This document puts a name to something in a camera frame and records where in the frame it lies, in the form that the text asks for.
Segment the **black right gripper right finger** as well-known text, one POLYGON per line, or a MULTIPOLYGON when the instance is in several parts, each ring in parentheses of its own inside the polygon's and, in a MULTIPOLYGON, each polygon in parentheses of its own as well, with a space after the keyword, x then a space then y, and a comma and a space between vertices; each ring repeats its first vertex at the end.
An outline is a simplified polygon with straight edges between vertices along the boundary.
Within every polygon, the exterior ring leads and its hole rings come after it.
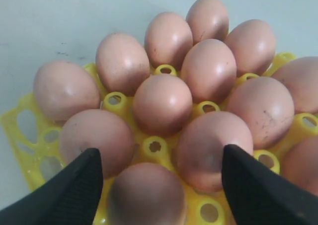
POLYGON ((224 147, 223 190, 238 225, 316 225, 318 198, 239 146, 224 147))

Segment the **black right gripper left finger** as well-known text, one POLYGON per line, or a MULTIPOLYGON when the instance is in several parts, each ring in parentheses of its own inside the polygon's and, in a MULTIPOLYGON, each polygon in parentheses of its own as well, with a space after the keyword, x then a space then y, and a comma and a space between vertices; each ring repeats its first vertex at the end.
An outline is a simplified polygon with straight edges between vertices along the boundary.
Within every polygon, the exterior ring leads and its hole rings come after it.
POLYGON ((2 225, 91 225, 103 188, 98 149, 82 152, 41 187, 0 212, 2 225))

